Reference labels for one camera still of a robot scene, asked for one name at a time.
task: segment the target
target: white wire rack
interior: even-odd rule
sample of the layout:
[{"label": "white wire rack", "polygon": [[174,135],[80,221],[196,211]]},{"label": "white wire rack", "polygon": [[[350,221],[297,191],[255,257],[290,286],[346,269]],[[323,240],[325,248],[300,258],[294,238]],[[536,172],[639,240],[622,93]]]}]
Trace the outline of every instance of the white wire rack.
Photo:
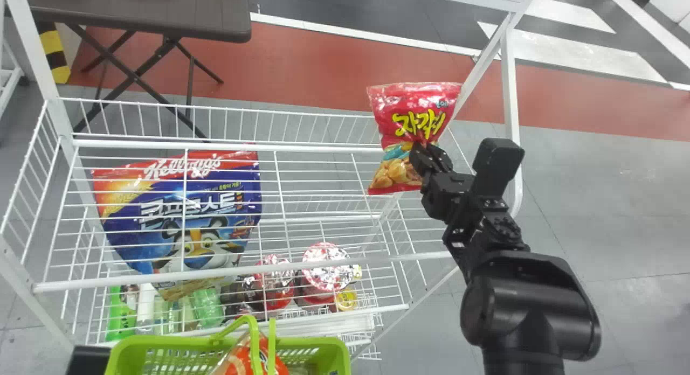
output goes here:
[{"label": "white wire rack", "polygon": [[24,75],[22,68],[19,66],[15,54],[7,45],[7,41],[2,42],[2,51],[0,51],[0,61],[2,61],[3,68],[0,68],[0,118],[5,114],[5,107],[10,97],[15,92],[19,80]]},{"label": "white wire rack", "polygon": [[[507,134],[519,143],[514,61],[507,32],[529,1],[515,0],[508,10],[463,86],[454,120],[439,139],[457,171],[471,169],[461,149],[465,142],[459,137],[455,116],[498,46],[503,48]],[[452,265],[446,263],[449,255],[439,241],[444,225],[427,217],[418,193],[367,194],[382,157],[371,115],[60,98],[26,0],[7,2],[46,100],[0,224],[0,274],[60,339],[61,346],[71,350],[78,326],[83,324],[86,344],[111,344],[105,341],[105,334],[112,307],[107,291],[113,285],[357,264],[362,267],[362,277],[350,285],[357,296],[354,310],[301,308],[293,302],[277,315],[278,333],[339,336],[353,358],[377,360],[377,341],[458,270],[443,268]],[[101,110],[99,117],[87,122],[82,132],[72,132],[71,126],[86,119],[93,107]],[[192,127],[208,137],[195,137],[166,107],[188,112]],[[191,257],[181,253],[170,262],[179,263],[180,271],[145,275],[131,270],[127,262],[133,260],[123,260],[108,242],[109,233],[101,224],[94,199],[98,191],[93,189],[91,171],[170,156],[180,156],[180,166],[188,169],[189,152],[202,149],[257,152],[261,221],[234,226],[235,230],[251,231],[239,264],[185,270],[185,258]],[[184,188],[190,183],[186,180]],[[522,198],[520,176],[513,190],[515,214]],[[183,205],[183,218],[188,217],[187,207]],[[322,241],[342,247],[350,258],[301,262],[306,247]],[[256,265],[268,254],[290,262]],[[253,307],[251,311],[259,318],[268,316]],[[170,330],[197,336],[219,328],[187,330],[181,325]]]}]

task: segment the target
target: kellogg's logo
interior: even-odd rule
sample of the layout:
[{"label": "kellogg's logo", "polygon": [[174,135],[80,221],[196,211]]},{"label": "kellogg's logo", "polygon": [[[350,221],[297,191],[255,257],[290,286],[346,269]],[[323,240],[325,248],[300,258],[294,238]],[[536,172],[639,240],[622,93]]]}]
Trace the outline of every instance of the kellogg's logo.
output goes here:
[{"label": "kellogg's logo", "polygon": [[[184,173],[184,158],[159,159],[147,166],[143,171],[143,176],[139,176],[137,181],[147,181],[148,179],[161,179]],[[191,178],[208,176],[210,172],[218,169],[221,161],[216,158],[188,159],[187,172]]]}]

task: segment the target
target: red floor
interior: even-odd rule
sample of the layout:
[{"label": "red floor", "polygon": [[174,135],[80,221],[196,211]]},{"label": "red floor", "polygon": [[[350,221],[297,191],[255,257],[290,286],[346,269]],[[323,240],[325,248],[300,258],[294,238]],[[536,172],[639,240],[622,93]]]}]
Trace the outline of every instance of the red floor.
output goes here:
[{"label": "red floor", "polygon": [[[183,39],[195,58],[225,80],[216,85],[197,69],[194,96],[368,110],[367,86],[462,81],[473,66],[462,55],[268,24],[252,26],[252,39],[246,44]],[[121,34],[88,30],[106,45]],[[116,55],[135,67],[160,41],[157,34],[138,33]],[[95,56],[96,51],[82,43],[69,84],[98,85],[100,68],[79,72]],[[184,95],[187,71],[187,58],[174,50],[143,77],[160,93]],[[123,78],[110,67],[104,86],[113,88]],[[517,87],[520,124],[525,126],[690,141],[687,91],[527,65],[517,66]],[[502,108],[500,63],[494,61],[459,117],[501,122]]]}]

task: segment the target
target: yellow and black striped pole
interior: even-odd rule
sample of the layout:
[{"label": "yellow and black striped pole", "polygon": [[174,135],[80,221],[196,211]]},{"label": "yellow and black striped pole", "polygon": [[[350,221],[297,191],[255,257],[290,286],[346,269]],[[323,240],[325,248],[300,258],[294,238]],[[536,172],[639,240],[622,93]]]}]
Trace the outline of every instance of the yellow and black striped pole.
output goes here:
[{"label": "yellow and black striped pole", "polygon": [[50,71],[52,71],[52,78],[58,84],[67,83],[67,79],[70,78],[70,68],[67,66],[65,51],[62,49],[62,41],[60,41],[60,35],[57,33],[55,23],[37,21],[36,27],[41,36],[41,43],[44,46],[47,64],[50,66]]}]

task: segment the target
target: tiger cartoon character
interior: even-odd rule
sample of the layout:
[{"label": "tiger cartoon character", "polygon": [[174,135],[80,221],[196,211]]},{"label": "tiger cartoon character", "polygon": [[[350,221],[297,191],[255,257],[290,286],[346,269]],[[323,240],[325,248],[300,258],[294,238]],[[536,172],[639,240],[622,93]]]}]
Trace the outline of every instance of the tiger cartoon character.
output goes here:
[{"label": "tiger cartoon character", "polygon": [[[223,239],[219,228],[227,227],[227,218],[211,218],[209,225],[202,228],[190,228],[184,235],[180,226],[170,220],[163,225],[163,238],[172,239],[170,252],[153,262],[156,272],[182,272],[187,270],[217,269],[239,265],[244,245],[233,242],[234,239]],[[184,252],[184,266],[178,255]]]}]

